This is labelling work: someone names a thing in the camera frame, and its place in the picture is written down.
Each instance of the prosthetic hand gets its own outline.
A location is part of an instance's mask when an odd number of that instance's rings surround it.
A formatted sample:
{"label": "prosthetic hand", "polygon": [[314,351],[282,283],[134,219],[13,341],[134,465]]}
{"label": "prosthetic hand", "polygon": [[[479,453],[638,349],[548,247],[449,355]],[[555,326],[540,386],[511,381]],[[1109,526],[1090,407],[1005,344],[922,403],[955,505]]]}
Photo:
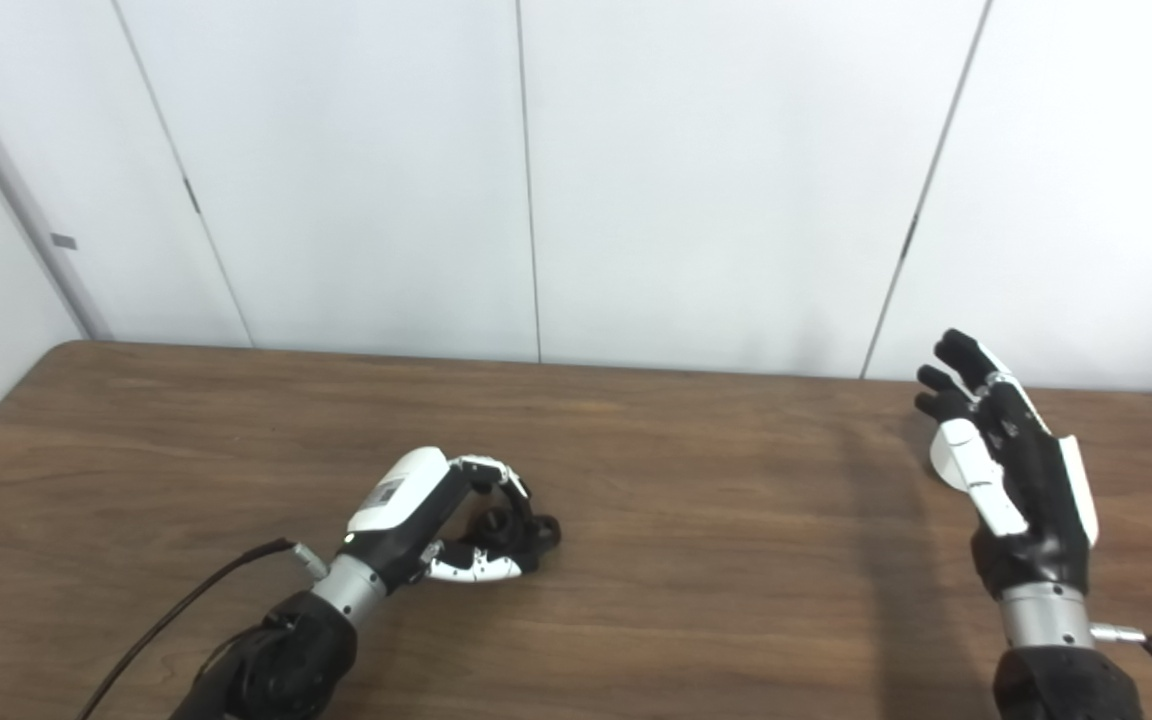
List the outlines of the prosthetic hand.
{"label": "prosthetic hand", "polygon": [[972,498],[975,570],[1002,612],[1009,651],[993,694],[1002,720],[1135,720],[1135,684],[1094,641],[1146,642],[1087,621],[1087,558],[1100,528],[1078,441],[1055,438],[1025,389],[986,347],[954,329],[918,379],[915,404],[937,420],[932,467]]}
{"label": "prosthetic hand", "polygon": [[[501,488],[509,507],[493,507],[460,541],[438,532],[471,491]],[[355,661],[356,629],[403,585],[422,578],[475,583],[539,568],[558,545],[558,521],[532,515],[522,479],[490,457],[447,460],[437,447],[408,452],[349,520],[329,568],[306,547],[317,582],[287,598],[258,624],[221,644],[173,720],[308,720],[332,698]]]}

